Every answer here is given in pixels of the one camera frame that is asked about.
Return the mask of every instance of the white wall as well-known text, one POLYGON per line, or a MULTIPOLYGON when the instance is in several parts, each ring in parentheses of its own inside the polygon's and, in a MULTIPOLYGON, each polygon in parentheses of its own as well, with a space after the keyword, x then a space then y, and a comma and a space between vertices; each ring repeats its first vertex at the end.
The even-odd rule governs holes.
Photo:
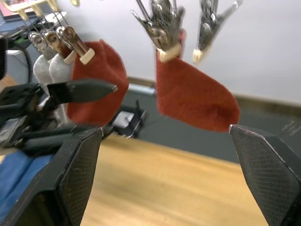
MULTIPOLYGON (((220 0, 219 12, 234 0, 220 0)), ((149 9, 148 0, 143 0, 149 9)), ((155 80, 154 49, 131 15, 142 16, 135 0, 82 0, 80 8, 59 0, 68 22, 83 40, 104 39, 121 55, 129 76, 155 80)), ((178 0, 186 8, 183 59, 191 62, 197 42, 199 0, 178 0)), ((225 23, 198 68, 234 93, 301 104, 301 1, 245 0, 225 23)))

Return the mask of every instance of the wooden table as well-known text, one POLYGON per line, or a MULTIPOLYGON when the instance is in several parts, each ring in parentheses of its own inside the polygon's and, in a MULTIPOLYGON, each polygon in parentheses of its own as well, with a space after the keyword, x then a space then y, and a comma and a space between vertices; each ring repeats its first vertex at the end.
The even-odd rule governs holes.
POLYGON ((239 165, 111 136, 101 145, 81 225, 267 226, 267 223, 239 165))

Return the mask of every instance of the red sock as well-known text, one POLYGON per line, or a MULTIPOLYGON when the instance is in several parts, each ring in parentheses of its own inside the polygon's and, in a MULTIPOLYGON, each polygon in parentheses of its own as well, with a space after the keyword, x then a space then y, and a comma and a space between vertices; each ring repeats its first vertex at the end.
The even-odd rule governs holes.
POLYGON ((219 82, 179 58, 157 60, 157 103, 161 114, 192 126, 226 132, 240 108, 219 82))
POLYGON ((74 62, 72 80, 93 78, 115 84, 118 90, 94 102, 69 103, 67 113, 75 123, 106 125, 119 109, 128 89, 128 77, 120 56, 103 40, 87 42, 95 56, 87 65, 79 57, 74 62))

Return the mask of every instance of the blue fabric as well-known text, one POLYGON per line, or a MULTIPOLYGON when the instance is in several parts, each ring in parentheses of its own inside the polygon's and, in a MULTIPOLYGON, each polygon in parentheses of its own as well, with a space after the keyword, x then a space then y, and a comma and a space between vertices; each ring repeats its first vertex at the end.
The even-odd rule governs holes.
POLYGON ((0 223, 10 212, 34 176, 53 155, 30 158, 22 152, 7 155, 0 164, 0 223))

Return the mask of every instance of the sock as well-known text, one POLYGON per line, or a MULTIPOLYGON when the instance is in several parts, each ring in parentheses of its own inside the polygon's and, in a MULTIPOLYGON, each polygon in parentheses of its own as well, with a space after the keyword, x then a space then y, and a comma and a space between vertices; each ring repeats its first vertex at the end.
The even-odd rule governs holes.
POLYGON ((228 132, 240 115, 236 99, 223 85, 180 58, 157 60, 157 105, 163 115, 218 132, 228 132))
POLYGON ((50 64, 44 57, 44 55, 39 56, 33 65, 33 74, 39 82, 42 89, 49 95, 47 85, 53 83, 49 72, 50 64))
MULTIPOLYGON (((63 58, 56 54, 50 63, 50 75, 54 83, 70 81, 72 76, 73 63, 66 64, 63 58)), ((58 117, 60 123, 70 123, 71 120, 67 115, 67 104, 62 104, 55 110, 55 116, 58 117)))
POLYGON ((69 103, 67 113, 75 123, 106 125, 119 109, 128 89, 128 77, 118 53, 103 40, 87 42, 95 51, 91 61, 83 65, 77 56, 72 80, 93 78, 101 79, 118 86, 118 90, 106 97, 89 103, 69 103))

